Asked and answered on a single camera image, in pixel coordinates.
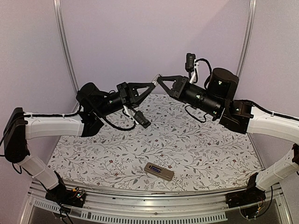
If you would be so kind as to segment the white remote control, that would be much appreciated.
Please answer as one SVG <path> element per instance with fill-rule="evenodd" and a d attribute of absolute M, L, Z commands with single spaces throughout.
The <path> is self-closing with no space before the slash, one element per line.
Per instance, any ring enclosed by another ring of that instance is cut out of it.
<path fill-rule="evenodd" d="M 160 167 L 150 162 L 148 162 L 145 165 L 144 171 L 167 181 L 171 181 L 174 177 L 173 171 L 170 171 L 166 168 Z"/>

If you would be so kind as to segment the remote battery cover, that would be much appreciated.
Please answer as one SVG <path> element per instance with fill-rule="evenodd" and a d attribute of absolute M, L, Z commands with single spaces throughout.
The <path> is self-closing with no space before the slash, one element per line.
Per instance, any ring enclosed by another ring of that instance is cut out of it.
<path fill-rule="evenodd" d="M 158 78 L 159 77 L 161 77 L 162 75 L 161 74 L 157 74 L 152 80 L 151 80 L 151 82 L 155 85 L 155 86 L 157 86 L 158 85 Z"/>

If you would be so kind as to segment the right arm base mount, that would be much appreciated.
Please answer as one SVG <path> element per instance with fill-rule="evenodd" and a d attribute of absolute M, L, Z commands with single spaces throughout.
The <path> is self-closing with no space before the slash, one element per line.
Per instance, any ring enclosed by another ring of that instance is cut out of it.
<path fill-rule="evenodd" d="M 226 204 L 229 208 L 257 203 L 266 199 L 265 190 L 260 190 L 256 186 L 256 177 L 258 173 L 254 173 L 248 181 L 245 190 L 227 193 L 225 195 Z"/>

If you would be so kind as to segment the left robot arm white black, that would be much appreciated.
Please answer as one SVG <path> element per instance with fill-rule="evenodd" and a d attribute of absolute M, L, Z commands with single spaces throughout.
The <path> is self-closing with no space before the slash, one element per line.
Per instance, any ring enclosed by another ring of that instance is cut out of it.
<path fill-rule="evenodd" d="M 70 114 L 34 114 L 24 112 L 21 107 L 13 110 L 0 141 L 4 147 L 3 157 L 13 165 L 27 171 L 33 178 L 40 181 L 60 203 L 69 199 L 69 191 L 57 173 L 48 168 L 38 157 L 33 156 L 27 141 L 34 138 L 49 136 L 95 136 L 104 124 L 121 130 L 107 116 L 118 111 L 133 120 L 134 125 L 147 128 L 150 122 L 141 111 L 136 111 L 146 97 L 155 89 L 156 81 L 150 83 L 121 83 L 116 92 L 105 92 L 94 83 L 86 83 L 77 92 L 76 100 L 79 108 Z"/>

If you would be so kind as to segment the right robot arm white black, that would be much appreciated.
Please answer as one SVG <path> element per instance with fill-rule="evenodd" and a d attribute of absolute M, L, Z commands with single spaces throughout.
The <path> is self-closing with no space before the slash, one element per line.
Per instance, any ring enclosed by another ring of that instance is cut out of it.
<path fill-rule="evenodd" d="M 269 111 L 250 100 L 235 100 L 239 78 L 230 71 L 213 69 L 206 89 L 183 76 L 159 77 L 157 81 L 171 98 L 204 111 L 232 132 L 263 134 L 294 143 L 283 158 L 249 178 L 241 196 L 245 203 L 252 203 L 260 191 L 298 172 L 299 119 Z"/>

